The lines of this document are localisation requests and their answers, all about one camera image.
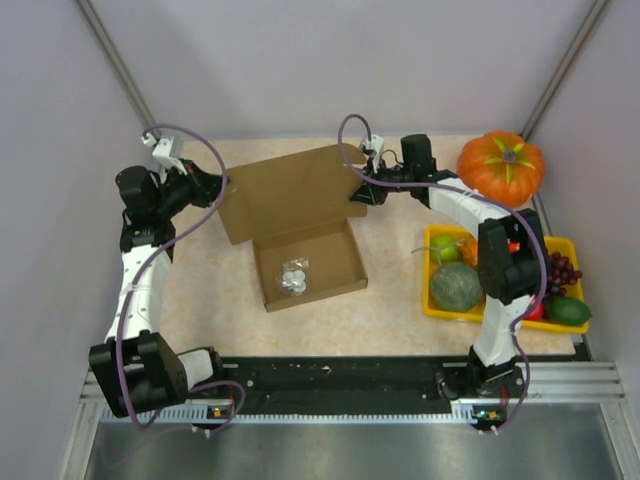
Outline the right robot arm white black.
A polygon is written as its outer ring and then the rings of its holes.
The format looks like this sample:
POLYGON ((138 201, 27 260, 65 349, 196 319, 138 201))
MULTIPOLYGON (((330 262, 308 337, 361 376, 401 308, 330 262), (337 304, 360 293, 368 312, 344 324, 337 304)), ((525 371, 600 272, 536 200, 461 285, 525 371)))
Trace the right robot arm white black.
POLYGON ((542 292, 548 257, 537 215, 515 211, 482 196, 449 170, 436 166, 424 134, 401 140, 403 161, 388 167, 384 140, 368 133, 359 150, 366 157, 361 184, 351 201, 377 206, 391 192, 407 192, 427 208, 449 216, 478 242, 477 272, 486 294, 481 332, 461 372, 436 375, 443 396, 492 394, 515 370, 517 335, 534 297, 542 292))

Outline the brown cardboard box sheet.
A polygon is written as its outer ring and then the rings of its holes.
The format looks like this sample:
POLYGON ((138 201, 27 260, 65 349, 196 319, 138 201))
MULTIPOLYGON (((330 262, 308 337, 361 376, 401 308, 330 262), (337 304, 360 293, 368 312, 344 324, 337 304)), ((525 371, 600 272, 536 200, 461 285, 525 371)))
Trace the brown cardboard box sheet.
POLYGON ((284 310, 363 290, 368 276, 352 218, 367 214, 349 201, 359 186, 352 165, 363 163, 348 145, 319 147, 232 167, 219 215, 229 242, 252 246, 263 305, 284 310), (306 293, 284 293, 277 281, 289 260, 309 260, 306 293))

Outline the clear plastic bits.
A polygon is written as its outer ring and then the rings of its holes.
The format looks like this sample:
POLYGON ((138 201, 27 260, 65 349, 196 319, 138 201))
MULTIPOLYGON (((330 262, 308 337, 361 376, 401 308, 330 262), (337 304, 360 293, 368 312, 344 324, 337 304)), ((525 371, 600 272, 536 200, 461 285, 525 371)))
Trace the clear plastic bits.
POLYGON ((278 285, 284 293, 299 296, 307 292, 309 260, 298 258, 286 261, 277 277, 278 285))

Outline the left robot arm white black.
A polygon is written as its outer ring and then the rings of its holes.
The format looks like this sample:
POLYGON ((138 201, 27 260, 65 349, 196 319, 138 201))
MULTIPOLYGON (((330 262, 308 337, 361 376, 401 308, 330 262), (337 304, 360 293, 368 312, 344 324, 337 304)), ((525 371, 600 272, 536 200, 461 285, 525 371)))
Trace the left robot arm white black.
POLYGON ((195 388, 216 396, 227 374, 212 347, 176 353, 159 332, 164 284, 179 235, 174 217, 188 206, 210 209, 225 185, 183 159, 166 176, 128 167, 115 178, 124 203, 119 246, 123 278, 113 323, 89 350, 89 366, 117 418, 184 403, 195 388))

